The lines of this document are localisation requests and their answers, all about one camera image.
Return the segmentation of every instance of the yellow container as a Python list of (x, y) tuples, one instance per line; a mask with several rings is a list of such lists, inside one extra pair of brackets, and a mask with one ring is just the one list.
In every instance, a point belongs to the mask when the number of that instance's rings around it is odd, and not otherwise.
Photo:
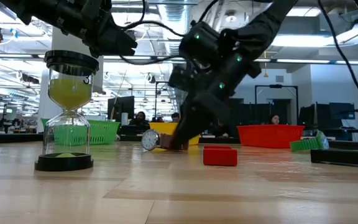
[[(154, 129), (160, 134), (173, 134), (175, 128), (177, 128), (178, 123), (150, 123), (150, 129)], [(190, 139), (189, 145), (197, 145), (200, 136)]]

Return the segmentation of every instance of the pillar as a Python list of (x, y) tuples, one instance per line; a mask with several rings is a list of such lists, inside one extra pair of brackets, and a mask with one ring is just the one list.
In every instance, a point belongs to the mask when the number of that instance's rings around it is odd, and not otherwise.
[[(52, 50), (71, 50), (81, 54), (91, 56), (88, 46), (82, 43), (82, 40), (72, 35), (64, 35), (61, 30), (54, 27), (52, 34)], [(103, 56), (97, 58), (99, 62), (99, 71), (93, 79), (93, 92), (101, 93), (103, 91)], [(50, 119), (62, 112), (62, 109), (56, 105), (48, 96), (48, 69), (42, 72), (40, 105), (38, 112), (37, 132), (44, 131), (41, 119)]]

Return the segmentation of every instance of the red plastic bin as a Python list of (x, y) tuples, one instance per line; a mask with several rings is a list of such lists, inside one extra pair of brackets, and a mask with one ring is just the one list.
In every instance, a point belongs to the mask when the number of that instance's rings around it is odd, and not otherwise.
[(243, 146), (288, 149), (290, 143), (299, 141), (304, 126), (294, 125), (250, 125), (238, 126)]

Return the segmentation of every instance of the green plastic basket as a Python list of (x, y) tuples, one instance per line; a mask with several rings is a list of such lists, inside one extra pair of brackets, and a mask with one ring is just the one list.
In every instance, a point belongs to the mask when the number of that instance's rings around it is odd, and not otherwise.
[[(49, 119), (41, 119), (42, 124), (47, 124)], [(91, 125), (91, 145), (112, 144), (116, 140), (119, 122), (112, 121), (92, 121)], [(73, 125), (57, 126), (54, 129), (55, 143), (59, 145), (80, 146), (85, 144), (86, 128)]]
[(311, 149), (329, 149), (329, 143), (323, 132), (318, 131), (315, 138), (304, 139), (301, 141), (291, 142), (293, 152), (311, 150)]

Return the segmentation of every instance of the black robotic arm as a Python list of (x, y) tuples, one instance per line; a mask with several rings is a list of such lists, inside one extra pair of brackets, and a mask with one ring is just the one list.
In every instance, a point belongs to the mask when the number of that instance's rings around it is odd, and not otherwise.
[(0, 0), (25, 24), (31, 17), (80, 38), (91, 55), (134, 55), (137, 43), (114, 23), (110, 0)]
[(255, 78), (261, 73), (254, 60), (273, 42), (296, 2), (298, 0), (275, 1), (247, 26), (226, 29), (220, 34), (204, 22), (193, 22), (179, 52), (187, 60), (195, 60), (208, 69), (198, 68), (197, 74), (186, 79), (180, 73), (170, 77), (171, 86), (188, 92), (181, 106), (181, 120), (173, 134), (172, 149), (181, 149), (184, 142), (207, 129), (214, 118), (228, 123), (230, 109), (224, 102), (234, 94), (245, 75)]

